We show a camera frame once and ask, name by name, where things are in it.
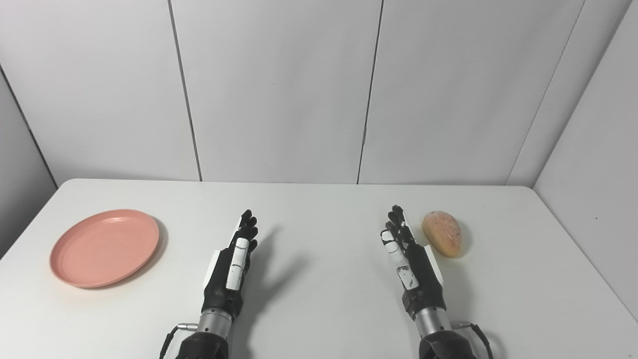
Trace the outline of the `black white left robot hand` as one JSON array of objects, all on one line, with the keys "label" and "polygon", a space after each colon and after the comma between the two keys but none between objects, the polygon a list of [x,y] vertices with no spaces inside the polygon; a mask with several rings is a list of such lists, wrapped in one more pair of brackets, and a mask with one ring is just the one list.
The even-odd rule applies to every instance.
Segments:
[{"label": "black white left robot hand", "polygon": [[209,282],[204,288],[201,311],[226,312],[234,322],[244,304],[242,287],[251,264],[251,254],[257,248],[257,218],[247,209],[237,223],[228,245],[217,255]]}]

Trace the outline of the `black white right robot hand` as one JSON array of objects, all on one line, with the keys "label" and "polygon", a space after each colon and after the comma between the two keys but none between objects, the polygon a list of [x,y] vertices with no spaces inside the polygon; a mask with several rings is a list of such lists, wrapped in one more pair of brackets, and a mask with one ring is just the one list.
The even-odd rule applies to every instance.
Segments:
[{"label": "black white right robot hand", "polygon": [[431,246],[417,243],[401,206],[392,206],[387,215],[381,242],[404,288],[402,302],[408,316],[414,320],[424,309],[445,311],[444,282]]}]

